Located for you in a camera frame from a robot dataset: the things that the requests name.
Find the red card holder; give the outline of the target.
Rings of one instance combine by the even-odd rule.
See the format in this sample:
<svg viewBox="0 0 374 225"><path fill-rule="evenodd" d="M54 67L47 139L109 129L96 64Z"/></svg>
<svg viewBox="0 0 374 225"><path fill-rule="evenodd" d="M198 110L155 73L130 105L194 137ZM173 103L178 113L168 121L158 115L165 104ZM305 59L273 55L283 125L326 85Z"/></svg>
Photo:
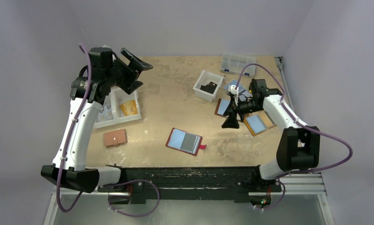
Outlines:
<svg viewBox="0 0 374 225"><path fill-rule="evenodd" d="M205 150L207 148L207 145L202 144L202 141L202 136L174 127L169 134L165 146L196 156L199 150Z"/></svg>

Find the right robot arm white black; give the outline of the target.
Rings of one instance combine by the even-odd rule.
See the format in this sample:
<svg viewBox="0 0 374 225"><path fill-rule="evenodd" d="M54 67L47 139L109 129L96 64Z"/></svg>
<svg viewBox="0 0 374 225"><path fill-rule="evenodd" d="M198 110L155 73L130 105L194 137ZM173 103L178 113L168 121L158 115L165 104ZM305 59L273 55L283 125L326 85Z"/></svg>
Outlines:
<svg viewBox="0 0 374 225"><path fill-rule="evenodd" d="M262 191L269 186L270 180L285 172L316 168L320 150L318 128L299 122L297 115L285 103L282 92L277 88L268 88L264 79L252 79L248 90L252 95L242 101L238 85L227 86L230 103L221 127L238 129L238 122L243 120L244 115L264 111L282 132L275 159L259 166L259 173L251 178L252 187Z"/></svg>

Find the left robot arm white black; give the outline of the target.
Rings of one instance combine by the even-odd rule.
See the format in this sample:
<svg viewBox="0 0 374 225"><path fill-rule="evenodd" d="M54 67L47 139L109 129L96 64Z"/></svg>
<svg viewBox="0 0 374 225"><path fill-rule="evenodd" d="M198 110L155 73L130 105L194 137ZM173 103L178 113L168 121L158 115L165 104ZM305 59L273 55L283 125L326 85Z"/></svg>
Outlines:
<svg viewBox="0 0 374 225"><path fill-rule="evenodd" d="M127 49L120 53L129 60L120 60L108 47L80 49L87 57L78 77L71 85L70 111L62 142L52 163L41 168L41 176L56 185L79 192L91 193L96 187L110 185L117 192L126 189L128 179L120 168L105 166L87 168L87 150L93 126L111 89L115 86L131 94L143 85L138 80L143 71L153 66Z"/></svg>

